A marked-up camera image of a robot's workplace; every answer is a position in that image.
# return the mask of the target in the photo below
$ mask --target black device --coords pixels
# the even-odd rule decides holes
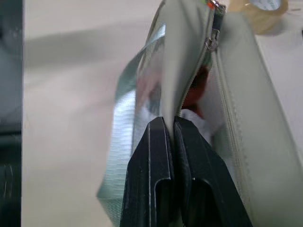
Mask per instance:
[[[0,227],[21,226],[22,0],[0,0]]]
[[[151,121],[127,168],[120,227],[251,227],[224,161],[198,128],[175,118],[174,144]]]

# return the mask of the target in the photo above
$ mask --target bag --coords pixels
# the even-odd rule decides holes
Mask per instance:
[[[201,66],[212,68],[200,102],[209,142],[225,161],[253,226],[302,226],[299,154],[248,22],[241,13],[224,12],[212,0],[163,1],[146,45],[120,76],[98,192],[115,226],[127,164],[147,124],[163,116],[173,140],[174,117],[182,114]]]

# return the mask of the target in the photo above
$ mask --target zipper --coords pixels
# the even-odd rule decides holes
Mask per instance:
[[[182,99],[181,99],[181,105],[177,111],[177,115],[181,115],[181,110],[183,103],[185,101],[185,98],[189,92],[190,86],[193,83],[196,74],[198,73],[199,69],[201,68],[203,61],[205,59],[205,56],[207,54],[210,54],[213,52],[217,46],[218,46],[218,39],[220,34],[220,26],[222,22],[223,15],[225,14],[226,6],[221,5],[216,0],[206,0],[205,1],[208,7],[210,8],[210,15],[209,15],[209,21],[207,23],[207,29],[206,29],[206,39],[205,43],[203,45],[202,51],[199,55],[197,66],[194,70],[194,74],[190,77],[190,81],[187,84],[187,87],[185,89],[185,92],[183,93]]]
[[[244,176],[243,176],[243,168],[241,165],[241,143],[239,142],[238,135],[239,133],[236,130],[235,124],[237,124],[237,117],[235,116],[233,110],[234,105],[232,98],[228,94],[228,86],[226,80],[223,76],[222,67],[220,65],[220,58],[218,57],[218,52],[214,51],[212,53],[213,60],[213,68],[215,69],[215,74],[217,77],[218,88],[220,92],[220,97],[222,101],[222,108],[224,114],[224,121],[226,124],[226,128],[228,130],[228,142],[230,145],[231,153],[232,153],[232,167],[235,172],[235,184],[238,189],[239,195],[242,198],[245,205],[248,205],[248,197],[246,195],[246,190],[244,189]]]
[[[222,65],[220,64],[221,60],[219,57],[219,53],[217,51],[218,46],[218,38],[220,31],[217,29],[213,29],[213,33],[211,39],[207,39],[205,41],[205,45],[208,46],[209,51],[211,51],[212,56],[212,67],[216,71],[216,78],[218,83],[218,88],[220,92],[220,97],[222,101],[223,108],[223,117],[226,124],[226,128],[228,130],[228,142],[231,149],[232,154],[232,167],[235,172],[235,185],[238,189],[239,195],[242,198],[242,201],[250,213],[250,200],[248,196],[248,189],[246,188],[245,176],[242,167],[242,154],[241,154],[241,142],[239,141],[239,132],[237,130],[237,116],[235,115],[235,107],[232,100],[232,97],[228,93],[228,85],[224,77]]]

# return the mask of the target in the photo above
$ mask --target red object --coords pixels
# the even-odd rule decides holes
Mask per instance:
[[[209,8],[214,9],[214,4],[213,3],[208,2],[207,5],[208,5]]]
[[[195,112],[201,118],[203,118],[201,110],[197,106],[197,102],[203,96],[206,82],[208,77],[208,70],[205,67],[201,67],[196,75],[193,84],[191,85],[188,94],[184,100],[182,109],[188,109]]]

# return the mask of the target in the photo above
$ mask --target zipper teeth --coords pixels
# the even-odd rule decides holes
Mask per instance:
[[[244,176],[242,172],[242,166],[240,162],[240,150],[241,150],[241,145],[237,141],[237,132],[234,128],[234,124],[236,120],[234,119],[234,115],[232,111],[230,111],[230,108],[228,106],[233,106],[231,104],[231,99],[229,98],[227,94],[227,84],[226,81],[224,80],[222,74],[221,74],[221,69],[218,63],[218,58],[217,58],[217,51],[212,53],[212,60],[213,60],[213,67],[216,70],[216,77],[217,77],[217,82],[218,82],[218,87],[219,87],[219,92],[220,96],[222,99],[222,106],[223,106],[223,114],[224,114],[224,119],[227,124],[227,130],[229,131],[228,133],[228,141],[230,142],[231,146],[231,153],[232,153],[232,162],[233,162],[233,167],[235,170],[236,174],[236,185],[239,191],[240,196],[242,197],[243,201],[247,202],[247,196],[246,192],[244,190]]]
[[[207,24],[207,31],[206,31],[206,38],[210,37],[211,34],[212,34],[212,26],[213,26],[213,21],[214,21],[214,13],[215,13],[215,10],[214,9],[211,9],[210,10],[210,13],[209,13],[209,21],[208,21],[208,24]],[[181,99],[181,105],[177,111],[177,115],[180,116],[181,115],[181,110],[182,110],[182,106],[184,104],[184,101],[185,101],[185,98],[189,92],[189,89],[190,89],[190,86],[191,84],[193,83],[194,79],[195,79],[195,76],[196,74],[198,73],[200,67],[202,66],[202,62],[204,60],[204,57],[206,55],[206,53],[208,52],[208,49],[207,47],[205,46],[204,44],[204,40],[203,40],[203,48],[202,48],[202,51],[200,53],[200,56],[199,56],[199,59],[198,59],[198,62],[197,62],[197,66],[196,66],[196,69],[194,70],[194,74],[191,75],[190,77],[190,81],[188,82],[187,84],[187,87],[185,89],[185,92],[182,96],[182,99]]]

